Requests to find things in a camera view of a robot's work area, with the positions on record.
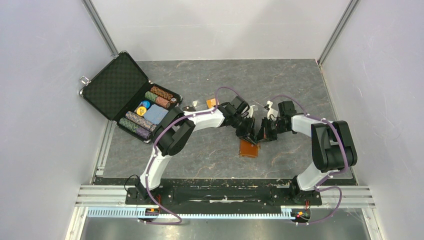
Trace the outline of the brown leather card holder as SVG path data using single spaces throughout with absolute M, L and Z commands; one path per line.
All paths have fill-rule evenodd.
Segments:
M 259 155 L 260 149 L 259 144 L 253 144 L 243 139 L 240 140 L 239 155 L 241 157 L 256 158 Z

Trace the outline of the clear box with dark cards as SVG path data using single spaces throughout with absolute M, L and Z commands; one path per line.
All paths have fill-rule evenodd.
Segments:
M 198 100 L 192 101 L 189 105 L 184 106 L 182 108 L 182 110 L 184 112 L 197 112 L 197 111 L 199 111 L 200 110 L 199 101 Z

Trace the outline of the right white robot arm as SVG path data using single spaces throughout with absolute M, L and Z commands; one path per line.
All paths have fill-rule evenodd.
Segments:
M 267 101 L 267 116 L 262 119 L 256 136 L 259 142 L 271 142 L 279 134 L 291 132 L 303 134 L 311 139 L 312 163 L 290 184 L 289 199 L 302 204 L 309 198 L 309 192 L 316 191 L 327 179 L 346 172 L 355 166 L 358 155 L 346 121 L 329 121 L 325 118 L 299 113 L 291 100 L 282 101 L 278 109 Z

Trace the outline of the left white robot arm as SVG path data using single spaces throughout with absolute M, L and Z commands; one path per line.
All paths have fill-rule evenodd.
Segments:
M 161 120 L 153 131 L 153 147 L 147 166 L 135 186 L 138 197 L 145 204 L 153 203 L 162 175 L 172 156 L 177 155 L 186 145 L 193 132 L 230 126 L 235 135 L 256 145 L 255 118 L 253 109 L 241 97 L 201 111 L 183 111 L 174 108 Z

